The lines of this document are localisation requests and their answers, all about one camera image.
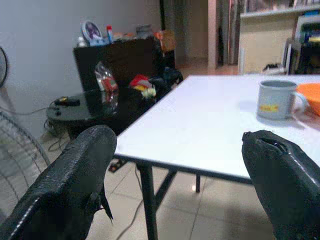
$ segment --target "orange bowl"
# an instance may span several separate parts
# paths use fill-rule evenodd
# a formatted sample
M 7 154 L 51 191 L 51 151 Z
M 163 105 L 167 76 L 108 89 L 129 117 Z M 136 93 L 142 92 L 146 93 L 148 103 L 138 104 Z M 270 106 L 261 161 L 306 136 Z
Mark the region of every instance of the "orange bowl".
M 320 116 L 320 83 L 300 84 L 296 90 L 306 97 L 313 111 Z

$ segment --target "cup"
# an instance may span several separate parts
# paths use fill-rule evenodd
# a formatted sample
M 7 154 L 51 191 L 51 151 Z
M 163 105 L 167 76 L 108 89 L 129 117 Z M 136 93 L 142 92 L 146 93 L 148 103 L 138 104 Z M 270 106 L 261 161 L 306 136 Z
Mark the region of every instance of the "cup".
M 257 115 L 268 119 L 286 119 L 292 117 L 295 97 L 302 101 L 304 112 L 308 101 L 296 92 L 297 84 L 292 81 L 266 80 L 260 82 Z

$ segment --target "white table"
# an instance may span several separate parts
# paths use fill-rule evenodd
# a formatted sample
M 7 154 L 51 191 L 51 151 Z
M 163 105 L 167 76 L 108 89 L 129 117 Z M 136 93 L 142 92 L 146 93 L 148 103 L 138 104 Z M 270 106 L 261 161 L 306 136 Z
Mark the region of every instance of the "white table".
M 320 166 L 320 117 L 256 116 L 259 82 L 270 79 L 320 82 L 319 75 L 190 76 L 118 136 L 115 157 L 137 163 L 141 173 L 150 240 L 158 239 L 156 210 L 177 171 L 251 183 L 241 152 L 244 132 L 272 131 Z M 152 166 L 170 170 L 156 195 Z

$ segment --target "yellow label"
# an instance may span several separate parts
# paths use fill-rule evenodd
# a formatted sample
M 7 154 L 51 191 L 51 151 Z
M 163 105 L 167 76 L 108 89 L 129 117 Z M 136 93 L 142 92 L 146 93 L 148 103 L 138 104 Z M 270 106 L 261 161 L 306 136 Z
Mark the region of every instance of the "yellow label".
M 259 109 L 263 112 L 275 113 L 278 112 L 279 106 L 278 105 L 260 105 Z

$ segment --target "metal table frame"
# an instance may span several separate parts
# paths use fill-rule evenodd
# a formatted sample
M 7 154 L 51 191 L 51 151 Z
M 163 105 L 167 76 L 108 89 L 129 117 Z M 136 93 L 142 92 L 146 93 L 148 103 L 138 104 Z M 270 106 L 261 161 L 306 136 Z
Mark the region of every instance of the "metal table frame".
M 200 176 L 214 177 L 243 184 L 252 184 L 251 180 L 248 178 L 222 174 L 219 172 L 199 170 L 189 167 L 177 166 L 173 164 L 164 164 L 155 161 L 145 161 L 144 159 L 132 158 L 120 154 L 115 154 L 114 157 L 116 159 L 136 163 L 136 166 L 140 171 L 148 240 L 158 240 L 156 213 L 178 171 L 196 175 L 195 191 L 197 193 L 200 192 Z M 169 170 L 156 194 L 154 190 L 154 178 L 152 173 L 152 167 L 159 167 Z

